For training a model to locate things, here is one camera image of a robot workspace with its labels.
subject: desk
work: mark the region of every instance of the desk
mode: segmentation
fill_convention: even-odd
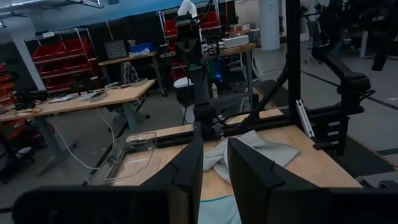
[[[153,66],[155,68],[156,79],[157,79],[157,83],[159,84],[160,91],[162,92],[163,96],[167,96],[167,93],[165,92],[165,90],[163,88],[162,75],[160,74],[159,63],[157,63],[156,56],[157,56],[157,52],[151,52],[151,53],[145,54],[145,55],[118,58],[118,59],[114,59],[114,60],[108,60],[108,61],[105,61],[105,62],[100,62],[100,63],[98,63],[98,66],[101,68],[102,74],[108,79],[108,81],[110,81],[109,75],[108,75],[108,73],[106,71],[106,66],[107,65],[112,65],[112,64],[115,64],[115,63],[122,63],[122,62],[129,62],[129,61],[137,60],[137,59],[140,59],[140,58],[150,57],[150,58],[152,58],[152,64],[153,64]]]
[[[266,118],[271,116],[281,115],[282,113],[275,109],[260,112],[260,117]],[[247,115],[237,116],[231,118],[227,123],[241,122]],[[167,128],[155,131],[157,136],[165,136],[168,134],[183,133],[192,131],[191,124],[179,126],[174,128]],[[267,141],[288,144],[300,150],[300,154],[286,167],[289,171],[297,174],[308,181],[320,187],[361,187],[361,185],[350,176],[343,168],[341,168],[332,158],[325,152],[315,150],[312,145],[313,141],[308,138],[296,126],[286,126],[283,128],[269,129],[259,131],[258,134]],[[219,141],[208,141],[204,144],[204,150],[209,151],[216,146]],[[163,168],[171,159],[173,159],[185,145],[173,146],[165,149],[156,149],[152,155],[152,159],[148,164],[146,170],[139,175],[139,180],[134,184],[140,184],[154,175],[157,171]],[[130,154],[126,157],[125,162],[139,159],[140,157],[147,157],[150,152],[140,152]],[[121,170],[118,177],[124,177],[135,173],[134,170]],[[128,180],[124,182],[116,182],[115,185],[132,185]],[[232,186],[221,179],[214,169],[203,173],[203,182],[201,190],[201,199],[209,200],[213,198],[222,197],[225,195],[232,195]]]
[[[62,150],[52,130],[50,129],[50,126],[46,120],[47,115],[122,103],[127,121],[129,123],[129,127],[131,131],[135,133],[137,121],[134,115],[135,111],[133,110],[130,102],[137,100],[154,83],[155,80],[149,80],[145,84],[137,87],[108,90],[108,96],[96,102],[82,102],[79,99],[75,98],[70,101],[64,101],[59,103],[42,103],[37,105],[37,108],[43,109],[39,113],[26,113],[19,116],[15,116],[14,114],[0,114],[0,122],[10,121],[19,118],[34,118],[37,127],[40,129],[40,132],[42,133],[52,153],[51,160],[39,171],[39,175],[42,175],[45,174],[49,169],[51,169],[57,163],[57,161],[59,161],[66,154],[68,154],[66,150]]]
[[[231,100],[236,100],[244,97],[249,97],[249,102],[250,102],[250,107],[252,109],[253,107],[253,77],[252,77],[252,67],[251,67],[251,57],[252,57],[252,51],[256,48],[255,44],[246,44],[238,47],[231,47],[228,49],[220,50],[219,55],[214,55],[214,56],[208,56],[207,54],[204,56],[206,60],[208,59],[213,59],[213,58],[218,58],[218,57],[227,57],[230,55],[235,55],[235,54],[241,54],[241,53],[246,53],[246,72],[248,73],[248,77],[246,77],[246,81],[248,83],[248,93],[240,93],[240,94],[234,94],[231,96],[219,96],[217,98],[211,99],[212,103],[217,103],[220,101],[231,101]],[[208,91],[208,85],[205,85],[205,92],[209,93]]]

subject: table leg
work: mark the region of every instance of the table leg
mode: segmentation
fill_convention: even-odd
[[[123,110],[126,115],[127,122],[129,123],[130,131],[133,134],[137,133],[136,112],[132,108],[131,103],[123,103]]]
[[[167,96],[167,94],[163,88],[162,75],[160,74],[160,71],[159,71],[159,64],[157,63],[156,56],[152,57],[152,64],[155,67],[156,79],[157,79],[157,83],[159,84],[160,91],[162,92],[163,96]]]
[[[253,109],[253,74],[252,74],[252,68],[251,68],[251,57],[252,57],[252,52],[248,51],[246,52],[246,68],[248,70],[248,88],[249,88],[249,103],[250,103],[250,109]]]
[[[51,159],[47,161],[39,170],[39,173],[37,174],[38,176],[44,175],[47,173],[50,169],[55,167],[66,155],[68,155],[67,150],[62,150],[57,139],[54,136],[54,133],[52,132],[50,125],[48,124],[47,120],[45,119],[45,116],[38,116],[34,118],[35,124],[39,128],[40,132],[42,133],[48,148],[51,151]],[[76,146],[76,143],[74,142],[71,146],[69,146],[69,149],[72,149]]]
[[[368,35],[369,35],[369,32],[368,32],[368,31],[364,31],[364,32],[362,33],[361,51],[360,51],[360,53],[359,53],[359,57],[360,57],[360,58],[365,57],[365,54],[366,54],[366,44],[367,44],[367,42],[368,42]]]
[[[109,75],[108,72],[106,71],[106,67],[105,66],[100,66],[101,67],[101,72],[102,75],[106,78],[106,81],[109,83],[111,83],[111,80],[109,79]]]

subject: transparent plastic bin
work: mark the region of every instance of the transparent plastic bin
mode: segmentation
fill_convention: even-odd
[[[90,185],[140,185],[152,174],[148,164],[155,161],[156,133],[122,136],[95,175],[88,178]]]

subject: towel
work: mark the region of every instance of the towel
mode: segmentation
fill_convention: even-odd
[[[233,195],[200,202],[198,224],[241,224]]]
[[[260,138],[255,130],[238,137],[239,140],[251,146],[257,152],[275,161],[276,164],[285,167],[300,152],[298,149],[285,144],[276,144]],[[228,183],[231,183],[228,170],[228,140],[225,139],[212,150],[205,153],[203,158],[203,171],[214,168],[216,173]]]

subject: blue box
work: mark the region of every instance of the blue box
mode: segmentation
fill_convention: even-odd
[[[152,42],[131,46],[130,51],[132,53],[139,53],[143,52],[146,48],[149,49],[149,52],[155,52],[155,45]]]

